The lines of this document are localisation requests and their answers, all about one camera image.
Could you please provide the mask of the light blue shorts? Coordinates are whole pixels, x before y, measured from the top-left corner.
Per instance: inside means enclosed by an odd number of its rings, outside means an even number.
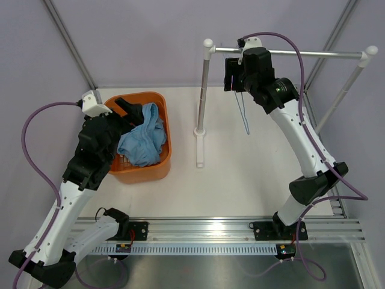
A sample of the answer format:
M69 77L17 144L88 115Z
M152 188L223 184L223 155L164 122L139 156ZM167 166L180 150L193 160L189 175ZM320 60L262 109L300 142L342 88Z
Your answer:
M154 102L144 104L142 113L143 124L123 134L117 147L117 153L124 155L135 167L158 164L161 161L162 146L167 141L158 106Z

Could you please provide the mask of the blue wire hanger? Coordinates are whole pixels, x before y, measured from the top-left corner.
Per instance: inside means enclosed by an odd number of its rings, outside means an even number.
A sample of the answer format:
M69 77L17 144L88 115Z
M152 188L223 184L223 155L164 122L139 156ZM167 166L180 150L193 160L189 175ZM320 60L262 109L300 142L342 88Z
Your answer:
M238 58L223 57L224 58L224 91L233 92L241 119L244 125L245 133L250 135L250 127L246 115L245 100L243 93L245 90L242 86L241 77L243 74L243 67L238 64Z

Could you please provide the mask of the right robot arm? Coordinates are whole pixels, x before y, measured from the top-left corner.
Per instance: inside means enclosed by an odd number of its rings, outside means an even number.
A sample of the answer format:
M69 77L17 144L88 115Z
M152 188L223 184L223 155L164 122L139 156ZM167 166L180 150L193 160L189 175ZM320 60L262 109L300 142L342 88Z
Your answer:
M330 191L348 166L328 153L311 126L303 126L308 117L299 107L297 89L290 79L275 76L267 49L251 48L242 57L226 58L224 90L249 93L282 130L300 164L302 176L289 183L290 196L271 225L271 232L286 240L294 235L305 209Z

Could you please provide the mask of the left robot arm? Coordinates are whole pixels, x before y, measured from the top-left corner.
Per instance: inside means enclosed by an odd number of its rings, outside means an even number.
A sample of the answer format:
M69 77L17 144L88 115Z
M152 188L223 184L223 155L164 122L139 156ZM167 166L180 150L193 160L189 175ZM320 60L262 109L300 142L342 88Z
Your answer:
M19 269L13 288L17 287L24 272L43 285L61 288L72 277L81 260L101 242L125 238L134 241L135 231L130 227L129 216L110 208L77 239L66 243L79 214L110 171L121 136L144 122L141 104L131 104L123 98L115 100L115 104L125 112L124 116L94 96L76 102L85 115L85 121L78 134L75 154L59 187L36 166L26 148L29 123L48 106L39 108L26 120L21 136L23 153L32 168L51 186L56 202L31 242L24 249L11 253L8 261Z

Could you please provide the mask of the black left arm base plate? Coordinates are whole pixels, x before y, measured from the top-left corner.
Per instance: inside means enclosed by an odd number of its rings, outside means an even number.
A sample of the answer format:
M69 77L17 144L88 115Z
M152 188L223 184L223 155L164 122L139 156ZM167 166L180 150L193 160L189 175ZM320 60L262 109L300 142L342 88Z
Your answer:
M113 239L118 241L146 241L148 229L148 222L128 221L119 225L118 231Z

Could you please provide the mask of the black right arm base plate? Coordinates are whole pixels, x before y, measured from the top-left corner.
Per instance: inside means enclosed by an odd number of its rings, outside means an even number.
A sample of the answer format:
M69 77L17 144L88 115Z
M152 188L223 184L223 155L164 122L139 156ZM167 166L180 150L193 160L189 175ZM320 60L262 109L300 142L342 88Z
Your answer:
M256 241L300 241L308 240L307 228L304 222L295 222L285 226L281 221L255 221L248 227L253 231Z

